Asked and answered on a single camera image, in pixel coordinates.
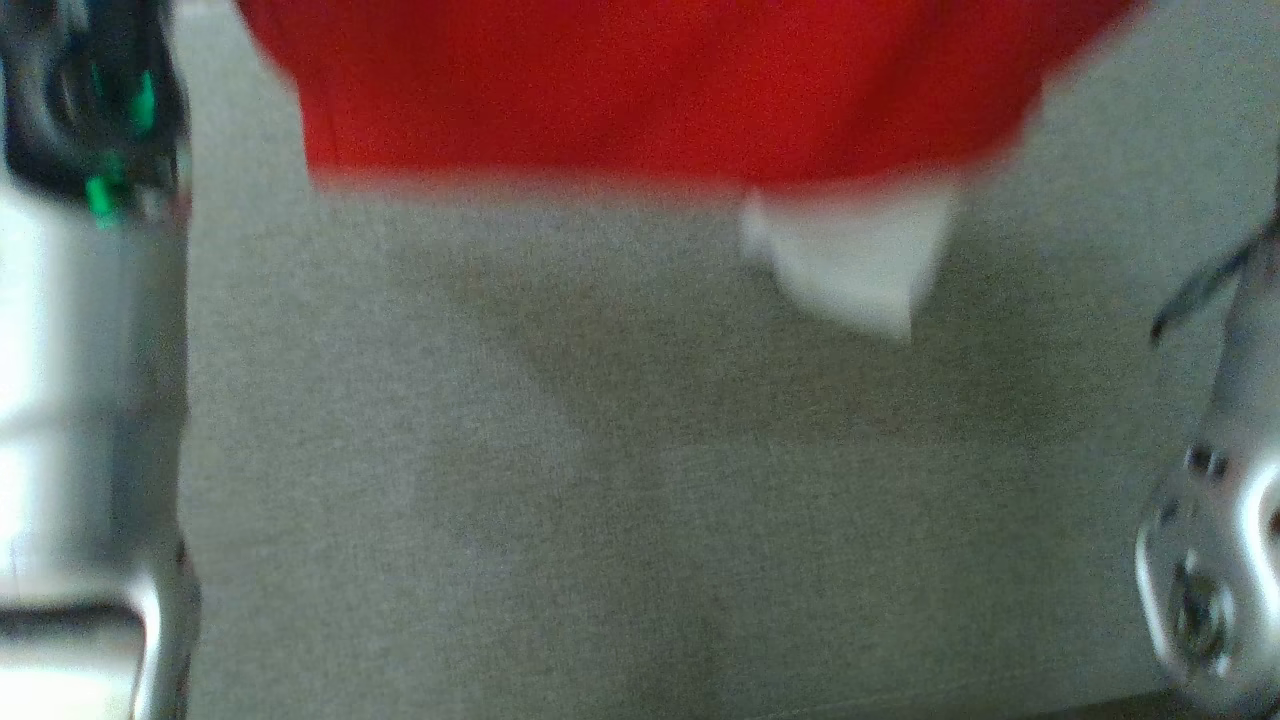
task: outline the gray carpet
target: gray carpet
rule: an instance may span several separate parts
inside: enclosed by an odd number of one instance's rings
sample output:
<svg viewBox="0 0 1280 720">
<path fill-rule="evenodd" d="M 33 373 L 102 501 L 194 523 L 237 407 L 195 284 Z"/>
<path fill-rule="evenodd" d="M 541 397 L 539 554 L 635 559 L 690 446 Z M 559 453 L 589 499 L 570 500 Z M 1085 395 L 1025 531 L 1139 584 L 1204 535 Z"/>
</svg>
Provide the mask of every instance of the gray carpet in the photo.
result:
<svg viewBox="0 0 1280 720">
<path fill-rule="evenodd" d="M 974 192 L 904 347 L 726 209 L 323 197 L 187 12 L 193 720 L 1012 717 L 1161 679 L 1132 578 L 1265 214 L 1280 13 L 1171 3 Z"/>
</svg>

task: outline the white sock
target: white sock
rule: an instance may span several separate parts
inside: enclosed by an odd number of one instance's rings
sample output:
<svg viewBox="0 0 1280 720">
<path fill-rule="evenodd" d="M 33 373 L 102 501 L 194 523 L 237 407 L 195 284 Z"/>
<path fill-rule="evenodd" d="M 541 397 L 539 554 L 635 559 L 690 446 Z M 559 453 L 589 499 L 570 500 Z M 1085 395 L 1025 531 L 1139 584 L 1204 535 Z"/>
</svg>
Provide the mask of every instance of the white sock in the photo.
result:
<svg viewBox="0 0 1280 720">
<path fill-rule="evenodd" d="M 956 178 L 943 177 L 861 192 L 753 192 L 740 215 L 742 256 L 772 268 L 782 291 L 805 310 L 909 340 L 959 191 Z"/>
</svg>

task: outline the bolt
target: bolt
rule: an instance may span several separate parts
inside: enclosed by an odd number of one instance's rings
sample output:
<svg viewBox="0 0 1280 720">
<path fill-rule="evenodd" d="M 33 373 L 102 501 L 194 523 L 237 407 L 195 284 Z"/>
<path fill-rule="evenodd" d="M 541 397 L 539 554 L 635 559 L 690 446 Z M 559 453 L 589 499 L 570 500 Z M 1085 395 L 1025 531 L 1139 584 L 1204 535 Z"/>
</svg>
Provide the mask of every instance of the bolt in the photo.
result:
<svg viewBox="0 0 1280 720">
<path fill-rule="evenodd" d="M 1174 638 L 1193 665 L 1216 664 L 1226 651 L 1229 623 L 1222 589 L 1179 568 L 1174 577 Z"/>
</svg>

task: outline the white cloth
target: white cloth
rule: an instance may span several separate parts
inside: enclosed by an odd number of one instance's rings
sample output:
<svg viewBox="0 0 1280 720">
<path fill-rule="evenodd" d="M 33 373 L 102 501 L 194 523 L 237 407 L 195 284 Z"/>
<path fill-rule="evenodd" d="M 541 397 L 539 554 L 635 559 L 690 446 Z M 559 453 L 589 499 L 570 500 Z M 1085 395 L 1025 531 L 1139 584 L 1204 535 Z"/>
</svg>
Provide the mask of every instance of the white cloth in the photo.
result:
<svg viewBox="0 0 1280 720">
<path fill-rule="evenodd" d="M 960 182 L 771 196 L 741 211 L 742 255 L 768 265 L 805 310 L 897 340 L 933 286 Z"/>
</svg>

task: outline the red fabric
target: red fabric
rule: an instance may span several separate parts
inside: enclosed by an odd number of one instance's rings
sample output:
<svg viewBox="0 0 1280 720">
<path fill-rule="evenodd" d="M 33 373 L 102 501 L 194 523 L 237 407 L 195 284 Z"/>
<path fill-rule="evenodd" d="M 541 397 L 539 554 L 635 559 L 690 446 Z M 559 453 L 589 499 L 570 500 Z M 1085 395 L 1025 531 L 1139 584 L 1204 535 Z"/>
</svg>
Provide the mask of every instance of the red fabric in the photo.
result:
<svg viewBox="0 0 1280 720">
<path fill-rule="evenodd" d="M 778 186 L 982 161 L 1138 0 L 239 0 L 321 174 Z"/>
</svg>

